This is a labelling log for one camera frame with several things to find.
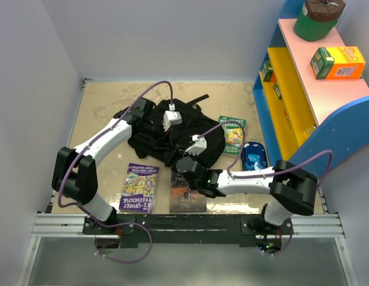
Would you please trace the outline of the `black student backpack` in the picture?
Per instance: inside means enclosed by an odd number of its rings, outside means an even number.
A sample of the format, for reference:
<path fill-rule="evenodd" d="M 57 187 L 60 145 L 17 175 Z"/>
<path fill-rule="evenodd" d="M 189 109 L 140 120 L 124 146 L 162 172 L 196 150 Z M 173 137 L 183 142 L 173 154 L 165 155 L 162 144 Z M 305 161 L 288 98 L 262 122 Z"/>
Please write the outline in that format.
<path fill-rule="evenodd" d="M 158 104 L 146 98 L 138 100 L 123 120 L 132 125 L 132 135 L 127 143 L 134 149 L 140 159 L 153 157 L 164 163 L 164 153 L 171 151 L 175 146 L 187 149 L 191 146 L 191 136 L 201 135 L 218 125 L 218 122 L 202 113 L 198 102 L 209 98 L 208 94 L 197 97 L 189 102 L 174 99 L 176 110 L 182 116 L 182 123 L 166 131 L 162 137 L 147 137 L 139 133 L 139 123 L 150 120 L 162 125 L 164 112 L 169 108 L 169 100 L 162 100 Z"/>

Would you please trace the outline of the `green 104-storey treehouse book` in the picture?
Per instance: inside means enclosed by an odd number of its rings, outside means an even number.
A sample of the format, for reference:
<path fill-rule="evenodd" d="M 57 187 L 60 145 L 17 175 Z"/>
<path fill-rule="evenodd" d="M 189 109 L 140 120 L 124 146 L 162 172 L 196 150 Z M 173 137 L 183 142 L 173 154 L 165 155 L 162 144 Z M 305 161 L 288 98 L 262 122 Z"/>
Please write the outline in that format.
<path fill-rule="evenodd" d="M 227 116 L 219 116 L 218 121 L 225 122 L 225 121 L 236 121 L 239 122 L 244 129 L 246 129 L 246 120 L 245 119 L 239 119 L 234 117 L 227 117 Z M 224 137 L 226 146 L 224 148 L 224 155 L 226 156 L 237 156 L 242 143 L 243 143 L 243 134 L 242 129 L 240 126 L 236 123 L 227 123 L 225 125 L 222 125 L 222 128 L 224 130 Z"/>

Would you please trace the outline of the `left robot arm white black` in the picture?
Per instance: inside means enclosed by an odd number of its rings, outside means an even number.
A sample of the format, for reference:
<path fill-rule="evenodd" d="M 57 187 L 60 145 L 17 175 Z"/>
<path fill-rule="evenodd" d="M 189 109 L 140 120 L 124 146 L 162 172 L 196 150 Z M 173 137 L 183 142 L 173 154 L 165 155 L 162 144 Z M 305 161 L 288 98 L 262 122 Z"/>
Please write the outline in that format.
<path fill-rule="evenodd" d="M 156 103 L 147 99 L 137 102 L 114 115 L 110 122 L 93 137 L 74 148 L 62 147 L 55 161 L 52 189 L 57 192 L 60 208 L 78 206 L 96 219 L 96 226 L 105 234 L 117 228 L 117 212 L 98 193 L 97 167 L 116 147 L 128 142 L 139 158 L 153 151 L 152 143 L 139 143 L 143 136 L 164 133 L 149 116 Z"/>

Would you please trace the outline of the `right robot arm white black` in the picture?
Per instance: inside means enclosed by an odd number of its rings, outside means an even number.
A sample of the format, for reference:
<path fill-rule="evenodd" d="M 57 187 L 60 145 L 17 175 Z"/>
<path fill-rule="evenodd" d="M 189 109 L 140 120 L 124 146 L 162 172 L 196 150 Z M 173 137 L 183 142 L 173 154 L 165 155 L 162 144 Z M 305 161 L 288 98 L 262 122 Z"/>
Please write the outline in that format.
<path fill-rule="evenodd" d="M 273 234 L 293 215 L 314 214 L 317 191 L 314 175 L 285 160 L 277 161 L 273 167 L 245 172 L 214 169 L 222 152 L 221 148 L 212 148 L 195 155 L 183 147 L 174 147 L 164 152 L 164 165 L 176 171 L 190 189 L 208 198 L 236 194 L 272 196 L 259 219 L 259 227 L 266 234 Z"/>

